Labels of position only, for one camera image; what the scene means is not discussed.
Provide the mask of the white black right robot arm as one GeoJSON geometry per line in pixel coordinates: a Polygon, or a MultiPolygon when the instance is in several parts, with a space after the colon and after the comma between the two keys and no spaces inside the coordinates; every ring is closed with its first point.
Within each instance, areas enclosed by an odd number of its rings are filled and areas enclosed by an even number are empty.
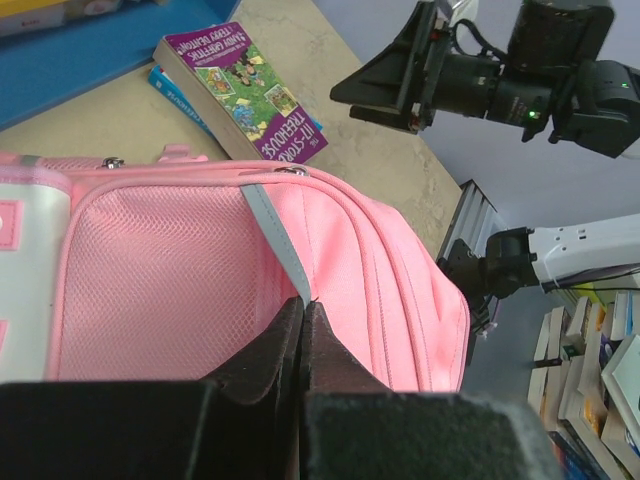
{"type": "MultiPolygon", "coordinates": [[[[416,1],[317,1],[362,63],[406,23],[416,1]]],[[[522,1],[479,1],[482,34],[503,47],[522,1]]],[[[617,10],[604,52],[639,66],[639,1],[617,10]]],[[[550,127],[527,145],[515,128],[437,113],[419,134],[454,180],[474,180],[512,227],[577,224],[639,213],[639,157],[610,160],[582,148],[547,143],[550,127]]]]}

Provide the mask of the pink student backpack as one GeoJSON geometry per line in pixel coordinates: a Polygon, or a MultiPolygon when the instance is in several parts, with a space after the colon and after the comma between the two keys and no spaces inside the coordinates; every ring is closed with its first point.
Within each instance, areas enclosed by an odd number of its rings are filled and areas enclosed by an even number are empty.
{"type": "Polygon", "coordinates": [[[1,378],[195,379],[291,297],[396,391],[460,388],[470,313],[402,215],[321,170],[1,157],[1,378]]]}

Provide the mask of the blue cartoon book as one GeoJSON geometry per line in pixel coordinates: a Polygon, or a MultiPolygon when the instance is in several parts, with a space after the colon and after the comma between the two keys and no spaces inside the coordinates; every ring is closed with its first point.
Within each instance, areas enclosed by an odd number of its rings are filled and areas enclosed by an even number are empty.
{"type": "Polygon", "coordinates": [[[232,159],[304,163],[328,145],[319,124],[258,57],[226,68],[199,67],[179,81],[155,66],[149,82],[232,159]]]}

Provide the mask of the purple book underneath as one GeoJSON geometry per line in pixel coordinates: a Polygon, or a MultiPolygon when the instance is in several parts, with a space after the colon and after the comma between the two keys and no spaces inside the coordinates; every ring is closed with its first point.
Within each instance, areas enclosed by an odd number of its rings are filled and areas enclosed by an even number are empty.
{"type": "Polygon", "coordinates": [[[304,164],[328,146],[237,22],[166,35],[153,59],[233,160],[304,164]]]}

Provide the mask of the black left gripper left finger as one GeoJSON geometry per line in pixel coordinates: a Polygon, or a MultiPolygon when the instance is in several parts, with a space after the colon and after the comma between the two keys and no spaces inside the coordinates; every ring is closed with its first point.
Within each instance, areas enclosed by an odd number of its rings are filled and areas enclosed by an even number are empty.
{"type": "Polygon", "coordinates": [[[5,479],[292,479],[304,304],[191,381],[12,383],[5,479]]]}

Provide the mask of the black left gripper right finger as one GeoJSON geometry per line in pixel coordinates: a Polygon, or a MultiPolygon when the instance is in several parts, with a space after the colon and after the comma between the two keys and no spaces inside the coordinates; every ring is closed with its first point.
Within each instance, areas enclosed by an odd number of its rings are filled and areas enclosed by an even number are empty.
{"type": "Polygon", "coordinates": [[[523,401],[393,392],[309,305],[302,333],[303,479],[560,479],[551,441],[523,401]]]}

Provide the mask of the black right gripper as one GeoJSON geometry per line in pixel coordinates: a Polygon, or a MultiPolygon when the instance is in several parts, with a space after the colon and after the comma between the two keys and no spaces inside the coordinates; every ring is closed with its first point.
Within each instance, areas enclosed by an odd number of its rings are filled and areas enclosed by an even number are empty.
{"type": "Polygon", "coordinates": [[[439,22],[419,2],[394,40],[334,85],[349,116],[400,131],[432,125],[436,112],[543,131],[591,67],[615,18],[608,1],[524,1],[508,46],[492,45],[471,20],[439,22]]]}

